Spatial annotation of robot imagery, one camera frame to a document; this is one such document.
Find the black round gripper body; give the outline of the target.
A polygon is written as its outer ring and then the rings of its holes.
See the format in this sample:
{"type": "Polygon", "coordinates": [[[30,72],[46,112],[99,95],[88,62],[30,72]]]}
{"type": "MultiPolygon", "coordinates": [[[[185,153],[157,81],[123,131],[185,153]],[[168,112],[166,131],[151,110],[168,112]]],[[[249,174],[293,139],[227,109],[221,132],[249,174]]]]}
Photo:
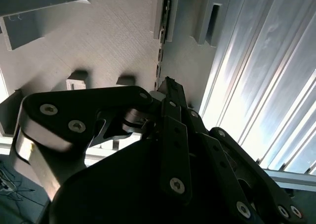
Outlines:
{"type": "Polygon", "coordinates": [[[188,146],[138,141],[67,180],[49,213],[52,224],[221,224],[223,206],[210,178],[198,178],[189,165],[193,196],[189,203],[170,186],[188,157],[188,146]]]}

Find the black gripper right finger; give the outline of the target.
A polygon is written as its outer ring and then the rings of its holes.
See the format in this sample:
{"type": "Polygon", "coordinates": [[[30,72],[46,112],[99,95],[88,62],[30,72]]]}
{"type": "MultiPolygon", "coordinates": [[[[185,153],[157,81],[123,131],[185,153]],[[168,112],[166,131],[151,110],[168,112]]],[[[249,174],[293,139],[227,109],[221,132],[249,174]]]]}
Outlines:
{"type": "Polygon", "coordinates": [[[177,85],[182,121],[193,142],[199,185],[210,184],[210,220],[217,224],[305,224],[303,212],[288,194],[231,138],[187,107],[183,86],[177,85]]]}

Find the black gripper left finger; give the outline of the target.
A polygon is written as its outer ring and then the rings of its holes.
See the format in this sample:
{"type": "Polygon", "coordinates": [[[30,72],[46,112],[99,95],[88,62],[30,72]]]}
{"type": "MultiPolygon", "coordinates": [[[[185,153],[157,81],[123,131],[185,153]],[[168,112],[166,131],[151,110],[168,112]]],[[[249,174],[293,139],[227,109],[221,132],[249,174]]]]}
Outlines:
{"type": "MultiPolygon", "coordinates": [[[[36,93],[20,108],[19,137],[28,139],[29,163],[53,202],[62,185],[75,174],[138,141],[175,139],[190,148],[182,121],[178,83],[167,77],[159,100],[138,86],[36,93]]],[[[172,167],[170,186],[180,201],[193,196],[190,159],[172,167]]]]}

